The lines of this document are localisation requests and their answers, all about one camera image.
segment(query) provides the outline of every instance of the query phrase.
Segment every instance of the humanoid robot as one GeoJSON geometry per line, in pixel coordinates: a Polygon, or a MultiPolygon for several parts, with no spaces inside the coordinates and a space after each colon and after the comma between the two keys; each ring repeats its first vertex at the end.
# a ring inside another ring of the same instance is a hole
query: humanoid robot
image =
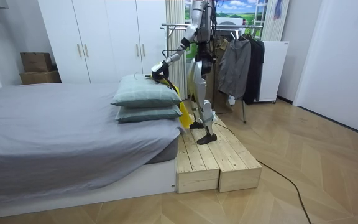
{"type": "Polygon", "coordinates": [[[193,128],[205,128],[206,136],[197,140],[197,144],[207,144],[217,139],[212,130],[215,112],[211,103],[205,99],[206,74],[211,71],[214,55],[209,50],[213,28],[212,13],[215,12],[214,0],[193,0],[191,5],[191,24],[186,28],[185,36],[179,47],[171,56],[152,67],[152,77],[159,81],[168,78],[168,67],[185,53],[192,42],[198,45],[196,57],[191,61],[188,71],[188,90],[191,99],[191,109],[195,116],[193,128]]]}

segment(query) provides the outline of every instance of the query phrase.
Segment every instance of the cardboard box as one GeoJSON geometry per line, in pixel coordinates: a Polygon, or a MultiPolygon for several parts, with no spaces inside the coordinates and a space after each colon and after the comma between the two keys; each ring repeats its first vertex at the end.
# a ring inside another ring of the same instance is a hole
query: cardboard box
{"type": "Polygon", "coordinates": [[[25,72],[50,72],[52,61],[49,53],[22,52],[23,67],[25,72]]]}
{"type": "Polygon", "coordinates": [[[20,74],[23,85],[39,83],[61,83],[59,72],[25,72],[20,74]]]}

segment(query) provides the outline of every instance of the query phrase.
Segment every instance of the yellow cloth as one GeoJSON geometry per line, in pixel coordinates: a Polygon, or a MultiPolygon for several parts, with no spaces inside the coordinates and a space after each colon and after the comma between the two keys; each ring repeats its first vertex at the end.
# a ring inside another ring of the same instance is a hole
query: yellow cloth
{"type": "MultiPolygon", "coordinates": [[[[165,84],[167,86],[169,86],[169,83],[166,81],[166,80],[161,80],[160,81],[162,84],[165,84]]],[[[175,85],[173,85],[175,87],[175,89],[177,90],[177,93],[180,97],[180,93],[179,93],[179,89],[178,87],[176,87],[175,85]]],[[[179,104],[179,109],[182,113],[182,116],[179,117],[179,120],[181,122],[181,125],[186,128],[186,129],[189,129],[190,128],[190,125],[193,124],[193,121],[191,120],[191,117],[189,115],[189,112],[187,112],[187,109],[186,109],[186,106],[183,102],[181,102],[179,104]]]]}

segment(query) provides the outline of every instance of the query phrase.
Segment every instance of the mattress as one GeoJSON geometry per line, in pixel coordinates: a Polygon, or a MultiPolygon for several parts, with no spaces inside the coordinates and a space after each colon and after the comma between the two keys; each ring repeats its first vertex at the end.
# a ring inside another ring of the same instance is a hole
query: mattress
{"type": "Polygon", "coordinates": [[[174,158],[179,120],[118,124],[116,86],[0,88],[0,202],[97,189],[174,158]]]}
{"type": "Polygon", "coordinates": [[[170,161],[176,158],[178,154],[178,138],[173,140],[162,152],[156,155],[153,159],[146,164],[155,164],[159,162],[170,161]]]}

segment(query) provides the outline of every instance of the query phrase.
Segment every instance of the gray jacket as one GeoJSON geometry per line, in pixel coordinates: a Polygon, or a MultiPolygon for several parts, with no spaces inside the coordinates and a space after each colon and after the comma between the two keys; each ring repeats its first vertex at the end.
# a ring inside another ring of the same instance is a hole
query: gray jacket
{"type": "Polygon", "coordinates": [[[248,40],[233,40],[221,59],[219,91],[242,98],[246,92],[248,69],[251,60],[251,44],[248,40]]]}

